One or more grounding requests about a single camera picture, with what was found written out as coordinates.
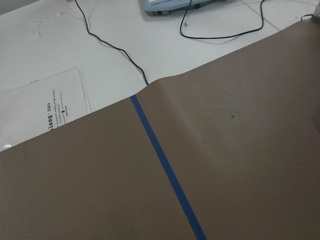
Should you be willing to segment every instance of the white surface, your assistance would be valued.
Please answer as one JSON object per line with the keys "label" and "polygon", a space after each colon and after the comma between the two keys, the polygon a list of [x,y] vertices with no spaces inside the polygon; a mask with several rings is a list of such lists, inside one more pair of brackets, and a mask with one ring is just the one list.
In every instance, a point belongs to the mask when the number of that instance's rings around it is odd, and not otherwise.
{"label": "white surface", "polygon": [[91,112],[79,67],[0,96],[0,151]]}
{"label": "white surface", "polygon": [[[184,32],[225,36],[261,24],[259,2],[217,0],[192,10]],[[263,30],[232,40],[190,40],[179,35],[183,11],[147,16],[139,0],[78,0],[90,30],[126,49],[149,82],[177,75],[261,40],[313,13],[316,0],[266,0]],[[0,91],[82,66],[93,111],[145,87],[142,75],[121,53],[103,47],[85,30],[74,1],[40,0],[0,16]]]}

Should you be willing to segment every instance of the brown mat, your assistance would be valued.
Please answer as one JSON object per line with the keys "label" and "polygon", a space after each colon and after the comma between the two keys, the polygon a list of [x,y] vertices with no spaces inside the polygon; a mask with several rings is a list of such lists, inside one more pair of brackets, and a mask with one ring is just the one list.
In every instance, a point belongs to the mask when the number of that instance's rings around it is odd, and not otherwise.
{"label": "brown mat", "polygon": [[[137,94],[207,239],[320,238],[319,40],[302,21]],[[196,239],[144,126],[125,99],[0,152],[0,239]]]}

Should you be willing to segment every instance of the white tabletop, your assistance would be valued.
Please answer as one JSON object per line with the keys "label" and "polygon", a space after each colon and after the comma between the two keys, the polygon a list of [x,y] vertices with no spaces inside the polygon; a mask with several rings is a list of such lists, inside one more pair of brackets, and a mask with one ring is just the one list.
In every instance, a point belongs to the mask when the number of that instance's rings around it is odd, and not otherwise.
{"label": "white tabletop", "polygon": [[[207,41],[180,36],[184,11],[150,17],[140,0],[78,3],[89,19],[90,30],[127,50],[151,83],[266,38],[299,21],[302,15],[313,13],[319,0],[265,0],[265,26],[261,31],[232,40]],[[190,11],[184,32],[219,37],[258,28],[259,5],[259,0],[216,0]],[[40,0],[0,15],[0,33],[0,92],[77,66],[82,68],[93,111],[145,87],[142,75],[121,53],[103,47],[87,34],[74,1]]]}

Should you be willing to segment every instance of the blue line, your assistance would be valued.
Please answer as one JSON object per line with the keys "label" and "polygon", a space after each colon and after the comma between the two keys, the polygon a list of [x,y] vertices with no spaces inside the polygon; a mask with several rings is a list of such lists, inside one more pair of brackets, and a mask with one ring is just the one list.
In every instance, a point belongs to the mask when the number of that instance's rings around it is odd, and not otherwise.
{"label": "blue line", "polygon": [[153,129],[147,119],[147,116],[145,115],[144,110],[142,109],[142,107],[139,103],[139,100],[137,99],[137,96],[133,95],[130,98],[131,98],[131,101],[134,105],[134,108],[135,108],[135,110],[136,110],[136,112],[142,122],[142,125],[143,125],[146,133],[149,136],[149,139],[153,145],[153,148],[154,148],[154,150],[155,150],[155,152],[156,152],[156,154],[162,164],[162,167],[166,173],[166,176],[168,177],[168,179],[171,183],[171,186],[175,192],[175,195],[180,202],[180,205],[184,211],[185,216],[187,217],[187,219],[189,221],[189,224],[190,224],[196,238],[198,240],[206,240],[207,238],[201,229],[201,226],[197,220],[197,217],[196,217],[194,211],[192,210],[192,208],[188,202],[188,199],[187,199],[184,191],[182,190],[180,183],[179,183],[173,169],[171,168],[171,165],[165,155],[165,152],[163,151],[163,149],[157,139],[157,136],[156,136],[155,132],[153,131]]}

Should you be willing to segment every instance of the black cable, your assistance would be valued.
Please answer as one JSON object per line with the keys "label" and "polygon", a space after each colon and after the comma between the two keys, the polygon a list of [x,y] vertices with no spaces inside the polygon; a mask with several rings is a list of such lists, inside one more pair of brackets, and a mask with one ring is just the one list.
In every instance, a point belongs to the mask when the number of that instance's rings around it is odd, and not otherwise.
{"label": "black cable", "polygon": [[75,0],[75,3],[76,3],[76,5],[78,6],[79,10],[81,11],[81,13],[82,13],[82,15],[83,15],[84,22],[85,22],[85,27],[86,27],[86,31],[88,32],[88,34],[91,35],[91,36],[94,36],[94,37],[95,37],[96,39],[98,39],[100,42],[102,42],[102,43],[104,43],[104,44],[107,44],[108,46],[110,46],[110,47],[112,47],[112,48],[114,48],[114,49],[116,49],[116,50],[118,50],[118,51],[123,52],[123,53],[126,55],[126,57],[129,59],[129,61],[130,61],[137,69],[139,69],[139,70],[141,71],[142,76],[143,76],[143,80],[144,80],[145,84],[148,86],[149,83],[148,83],[148,81],[147,81],[147,78],[146,78],[146,75],[145,75],[144,70],[143,70],[140,66],[138,66],[138,65],[131,59],[131,57],[128,55],[128,53],[127,53],[124,49],[119,48],[119,47],[116,47],[116,46],[113,46],[112,44],[110,44],[110,43],[102,40],[100,37],[98,37],[97,35],[95,35],[94,33],[92,33],[92,32],[89,31],[88,22],[87,22],[85,13],[84,13],[84,11],[82,11],[82,9],[81,9],[81,7],[79,6],[77,0]]}
{"label": "black cable", "polygon": [[301,21],[302,21],[302,19],[304,18],[304,17],[309,17],[309,16],[312,16],[313,14],[306,14],[306,15],[303,15],[302,17],[301,17]]}
{"label": "black cable", "polygon": [[262,11],[262,4],[265,0],[262,0],[261,3],[260,3],[260,12],[261,12],[261,20],[262,20],[262,25],[261,27],[257,28],[257,29],[253,29],[253,30],[250,30],[250,31],[245,31],[245,32],[242,32],[242,33],[238,33],[238,34],[235,34],[235,35],[231,35],[231,36],[219,36],[219,37],[195,37],[195,36],[187,36],[187,35],[184,35],[182,33],[182,24],[184,23],[184,20],[185,20],[185,17],[187,15],[187,12],[189,11],[190,9],[190,6],[191,6],[191,3],[192,3],[192,0],[190,0],[190,3],[189,3],[189,6],[187,7],[184,15],[183,15],[183,18],[182,18],[182,21],[181,21],[181,24],[180,24],[180,34],[181,36],[187,38],[187,39],[230,39],[230,38],[234,38],[234,37],[238,37],[238,36],[241,36],[241,35],[245,35],[245,34],[250,34],[250,33],[253,33],[253,32],[257,32],[259,30],[261,30],[263,27],[264,27],[264,24],[265,24],[265,20],[264,20],[264,14],[263,14],[263,11]]}

